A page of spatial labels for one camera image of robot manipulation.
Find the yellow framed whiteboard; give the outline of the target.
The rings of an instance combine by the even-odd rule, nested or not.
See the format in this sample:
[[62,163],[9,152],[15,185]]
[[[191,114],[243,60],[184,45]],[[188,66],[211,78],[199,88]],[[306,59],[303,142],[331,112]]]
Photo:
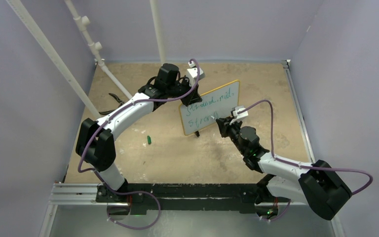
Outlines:
[[215,123],[215,118],[226,118],[239,104],[240,81],[234,80],[201,95],[202,102],[181,104],[179,112],[185,136],[191,135]]

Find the green marker cap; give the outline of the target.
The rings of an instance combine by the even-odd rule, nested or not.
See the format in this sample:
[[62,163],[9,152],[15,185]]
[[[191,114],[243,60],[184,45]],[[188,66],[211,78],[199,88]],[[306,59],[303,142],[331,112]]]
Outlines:
[[148,142],[149,145],[152,143],[152,139],[151,139],[151,137],[149,135],[147,136],[147,142]]

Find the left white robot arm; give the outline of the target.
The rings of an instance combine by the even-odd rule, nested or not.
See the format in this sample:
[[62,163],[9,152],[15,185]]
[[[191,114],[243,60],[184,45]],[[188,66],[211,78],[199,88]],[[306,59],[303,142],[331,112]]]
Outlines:
[[115,141],[140,118],[154,112],[167,102],[181,100],[184,105],[201,102],[198,83],[204,72],[195,59],[188,62],[186,76],[178,66],[164,63],[156,76],[150,78],[129,101],[97,120],[85,119],[79,129],[76,153],[80,156],[79,173],[92,171],[108,189],[116,202],[135,194],[115,165]]

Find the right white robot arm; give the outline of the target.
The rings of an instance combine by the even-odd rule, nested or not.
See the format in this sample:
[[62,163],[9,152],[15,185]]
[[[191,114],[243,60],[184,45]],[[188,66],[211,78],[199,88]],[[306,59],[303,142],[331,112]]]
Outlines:
[[257,183],[256,203],[276,198],[307,204],[325,220],[333,217],[352,197],[352,191],[330,165],[299,162],[274,155],[260,144],[256,129],[231,122],[231,118],[218,118],[220,135],[229,138],[241,153],[245,165],[264,174]]

